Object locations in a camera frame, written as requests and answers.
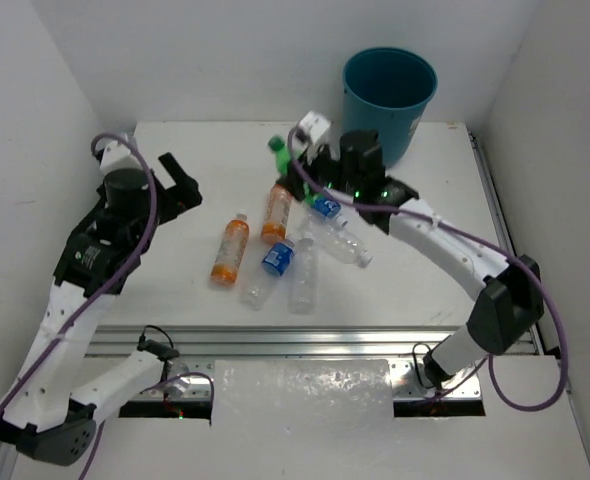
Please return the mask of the green plastic bottle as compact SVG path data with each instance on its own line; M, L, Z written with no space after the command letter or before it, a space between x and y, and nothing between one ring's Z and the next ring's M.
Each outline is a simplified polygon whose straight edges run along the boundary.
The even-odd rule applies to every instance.
M268 140L267 146L274 155L275 166L280 177L286 173L290 163L290 154L286 146L286 140L280 135L274 135Z

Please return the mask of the blue label bottle front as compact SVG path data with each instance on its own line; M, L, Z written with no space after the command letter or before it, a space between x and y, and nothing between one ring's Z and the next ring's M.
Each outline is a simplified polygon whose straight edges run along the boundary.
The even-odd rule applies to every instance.
M254 310L261 310L285 275L294 253L295 242L291 237L275 243L244 285L241 302Z

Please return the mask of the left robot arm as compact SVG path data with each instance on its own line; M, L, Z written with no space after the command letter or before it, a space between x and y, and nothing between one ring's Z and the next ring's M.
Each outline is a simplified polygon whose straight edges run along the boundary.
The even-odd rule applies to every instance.
M94 333L149 249L159 227L199 206L197 181L170 153L160 156L173 179L161 185L134 167L105 175L99 200L67 238L53 274L49 303L25 362L0 408L0 442L36 461L74 464L98 426L132 397L167 376L178 351L140 337L134 351L106 373L76 387Z

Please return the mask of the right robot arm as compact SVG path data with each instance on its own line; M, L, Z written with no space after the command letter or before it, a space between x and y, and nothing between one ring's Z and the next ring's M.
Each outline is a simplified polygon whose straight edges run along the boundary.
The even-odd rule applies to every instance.
M364 221L415 249L473 300L468 320L429 349L419 380L438 390L462 369L509 350L544 314L540 270L442 220L419 193L390 176L373 130L340 139L333 157L325 135L298 127L285 139L287 170L278 182L299 201L317 193L354 208Z

